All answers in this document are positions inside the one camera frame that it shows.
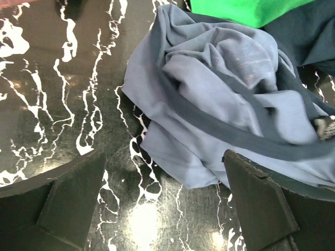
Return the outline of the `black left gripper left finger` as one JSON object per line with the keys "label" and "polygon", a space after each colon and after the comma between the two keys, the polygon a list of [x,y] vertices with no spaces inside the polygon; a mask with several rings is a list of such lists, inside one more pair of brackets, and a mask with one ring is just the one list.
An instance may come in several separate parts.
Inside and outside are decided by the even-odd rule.
{"label": "black left gripper left finger", "polygon": [[84,250],[105,171],[88,153],[1,188],[1,250]]}

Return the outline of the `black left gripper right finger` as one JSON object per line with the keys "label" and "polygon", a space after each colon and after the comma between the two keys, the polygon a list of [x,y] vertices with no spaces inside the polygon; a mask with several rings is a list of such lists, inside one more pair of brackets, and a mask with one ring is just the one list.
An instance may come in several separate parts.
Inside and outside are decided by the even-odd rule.
{"label": "black left gripper right finger", "polygon": [[247,250],[334,250],[334,191],[313,187],[225,151]]}

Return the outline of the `grey-blue tank top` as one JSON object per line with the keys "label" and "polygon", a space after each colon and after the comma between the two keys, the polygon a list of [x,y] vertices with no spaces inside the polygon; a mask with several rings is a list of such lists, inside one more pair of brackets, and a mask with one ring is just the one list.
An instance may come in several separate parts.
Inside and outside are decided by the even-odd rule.
{"label": "grey-blue tank top", "polygon": [[334,138],[321,135],[334,109],[302,85],[262,30],[160,6],[122,91],[150,119],[141,147],[187,188],[228,185],[226,150],[334,186]]}

